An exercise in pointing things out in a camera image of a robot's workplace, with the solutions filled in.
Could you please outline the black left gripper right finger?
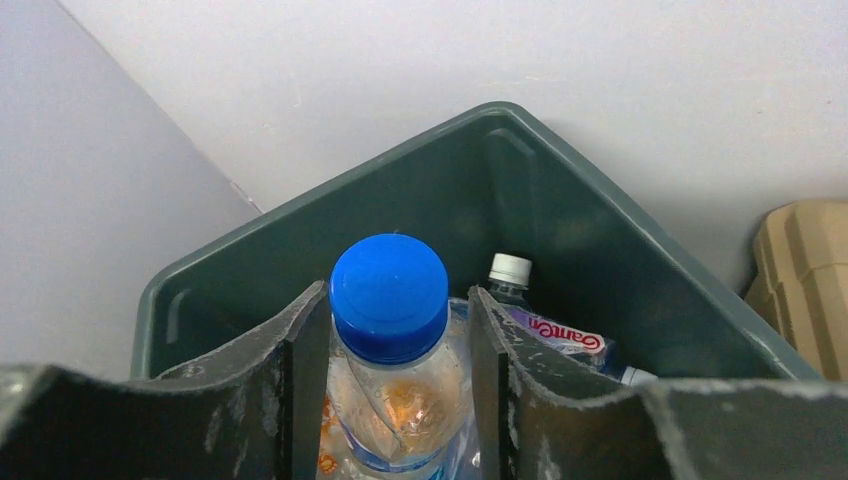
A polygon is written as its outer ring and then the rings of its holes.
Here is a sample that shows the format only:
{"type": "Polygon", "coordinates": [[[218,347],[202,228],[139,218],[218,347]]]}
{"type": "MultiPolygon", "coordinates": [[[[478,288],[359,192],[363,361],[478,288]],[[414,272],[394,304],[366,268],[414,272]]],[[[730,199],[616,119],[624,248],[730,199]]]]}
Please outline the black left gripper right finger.
{"type": "Polygon", "coordinates": [[[468,293],[485,479],[843,479],[847,388],[780,380],[624,386],[468,293]]]}

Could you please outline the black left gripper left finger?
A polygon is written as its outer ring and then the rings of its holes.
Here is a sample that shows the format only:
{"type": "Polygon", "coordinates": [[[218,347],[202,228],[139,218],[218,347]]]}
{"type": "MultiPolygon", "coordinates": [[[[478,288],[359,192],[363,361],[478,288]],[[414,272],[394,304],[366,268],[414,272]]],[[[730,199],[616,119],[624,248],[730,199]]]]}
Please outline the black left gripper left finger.
{"type": "Polygon", "coordinates": [[[326,388],[327,285],[147,380],[1,369],[5,479],[312,479],[326,388]]]}

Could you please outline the blue label water bottle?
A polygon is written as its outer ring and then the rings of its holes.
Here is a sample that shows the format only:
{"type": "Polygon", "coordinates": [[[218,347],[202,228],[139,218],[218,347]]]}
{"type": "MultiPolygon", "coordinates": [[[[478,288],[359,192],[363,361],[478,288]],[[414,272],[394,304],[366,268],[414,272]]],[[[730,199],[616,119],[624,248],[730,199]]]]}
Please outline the blue label water bottle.
{"type": "Polygon", "coordinates": [[[531,260],[496,253],[488,274],[488,293],[500,304],[532,312],[526,299],[532,265],[531,260]]]}

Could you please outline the dark green plastic bin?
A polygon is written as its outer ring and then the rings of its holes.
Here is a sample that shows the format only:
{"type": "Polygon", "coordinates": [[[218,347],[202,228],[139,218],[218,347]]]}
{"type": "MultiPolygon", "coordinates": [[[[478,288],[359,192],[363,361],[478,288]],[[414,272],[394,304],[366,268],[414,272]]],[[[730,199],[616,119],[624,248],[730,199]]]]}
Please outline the dark green plastic bin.
{"type": "Polygon", "coordinates": [[[598,332],[666,377],[817,372],[639,204],[524,108],[474,107],[161,270],[137,313],[131,373],[209,352],[325,279],[356,241],[399,232],[432,247],[451,294],[498,252],[531,260],[539,313],[598,332]]]}

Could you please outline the crushed blue label bottle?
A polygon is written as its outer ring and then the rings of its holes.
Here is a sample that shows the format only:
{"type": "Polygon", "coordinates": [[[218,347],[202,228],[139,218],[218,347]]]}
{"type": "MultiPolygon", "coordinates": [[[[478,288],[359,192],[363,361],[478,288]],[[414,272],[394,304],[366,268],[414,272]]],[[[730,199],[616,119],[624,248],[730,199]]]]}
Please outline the crushed blue label bottle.
{"type": "Polygon", "coordinates": [[[615,354],[616,342],[600,334],[558,324],[518,306],[507,305],[505,310],[546,346],[623,385],[634,386],[658,379],[653,373],[620,362],[615,354]]]}

